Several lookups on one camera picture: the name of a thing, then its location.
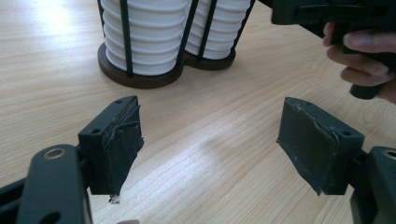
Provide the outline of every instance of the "circular hole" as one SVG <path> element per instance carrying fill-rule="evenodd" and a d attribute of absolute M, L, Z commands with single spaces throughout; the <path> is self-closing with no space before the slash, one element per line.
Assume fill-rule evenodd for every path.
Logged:
<path fill-rule="evenodd" d="M 51 149 L 51 150 L 47 151 L 44 154 L 44 159 L 46 159 L 46 160 L 54 160 L 54 159 L 62 157 L 62 155 L 65 152 L 66 152 L 66 149 L 64 149 L 62 147 L 54 148 L 54 149 Z"/>
<path fill-rule="evenodd" d="M 346 136 L 350 136 L 350 135 L 352 135 L 352 133 L 350 133 L 350 132 L 341 132 L 343 135 L 346 135 Z"/>
<path fill-rule="evenodd" d="M 387 156 L 388 158 L 396 160 L 396 151 L 395 150 L 386 149 L 383 152 L 384 152 L 385 156 Z"/>
<path fill-rule="evenodd" d="M 40 220 L 40 224 L 53 224 L 61 219 L 61 214 L 59 212 L 49 213 Z"/>
<path fill-rule="evenodd" d="M 99 132 L 100 132 L 100 129 L 93 129 L 90 131 L 90 133 L 99 133 Z"/>

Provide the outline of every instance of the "human hand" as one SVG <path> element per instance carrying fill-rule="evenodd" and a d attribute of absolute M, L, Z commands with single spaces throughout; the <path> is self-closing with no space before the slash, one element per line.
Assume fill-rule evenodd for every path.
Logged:
<path fill-rule="evenodd" d="M 383 84 L 379 98 L 396 104 L 396 75 L 382 63 L 362 54 L 344 54 L 342 46 L 332 46 L 332 34 L 335 23 L 324 27 L 323 45 L 329 47 L 327 56 L 336 63 L 346 65 L 341 78 L 359 86 L 377 86 Z M 378 31 L 358 31 L 344 36 L 344 45 L 360 52 L 396 53 L 396 33 Z"/>

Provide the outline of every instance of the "dark wooden base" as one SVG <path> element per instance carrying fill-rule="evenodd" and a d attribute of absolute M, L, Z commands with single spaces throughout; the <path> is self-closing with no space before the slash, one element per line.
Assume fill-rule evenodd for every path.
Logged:
<path fill-rule="evenodd" d="M 98 50 L 99 66 L 105 75 L 121 85 L 137 89 L 154 89 L 171 84 L 181 76 L 184 65 L 209 71 L 221 70 L 231 66 L 234 58 L 235 51 L 232 51 L 227 58 L 222 60 L 198 60 L 197 56 L 185 51 L 181 64 L 176 65 L 171 71 L 165 74 L 159 74 L 158 76 L 133 75 L 128 77 L 126 71 L 120 70 L 108 61 L 105 43 Z"/>

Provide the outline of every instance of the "black plastic arm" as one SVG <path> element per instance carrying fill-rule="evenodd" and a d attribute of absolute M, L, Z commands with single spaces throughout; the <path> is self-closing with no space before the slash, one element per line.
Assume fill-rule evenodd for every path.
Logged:
<path fill-rule="evenodd" d="M 92 223 L 92 194 L 120 195 L 143 146 L 136 96 L 110 104 L 79 134 L 32 158 L 28 176 L 0 189 L 2 223 Z"/>
<path fill-rule="evenodd" d="M 345 194 L 355 223 L 396 223 L 396 149 L 361 149 L 364 136 L 307 101 L 286 98 L 277 142 L 320 194 Z"/>

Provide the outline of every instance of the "wooden table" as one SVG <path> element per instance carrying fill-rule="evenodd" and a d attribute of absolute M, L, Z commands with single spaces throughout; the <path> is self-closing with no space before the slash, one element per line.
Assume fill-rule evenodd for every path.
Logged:
<path fill-rule="evenodd" d="M 120 204 L 91 196 L 95 223 L 351 223 L 349 197 L 320 197 L 276 143 L 286 96 L 310 101 L 395 147 L 396 107 L 358 100 L 299 26 L 275 26 L 257 3 L 233 65 L 185 67 L 175 83 L 127 88 L 100 70 L 96 1 L 6 1 L 0 7 L 0 186 L 26 176 L 41 149 L 77 134 L 112 101 L 137 95 L 146 144 Z"/>

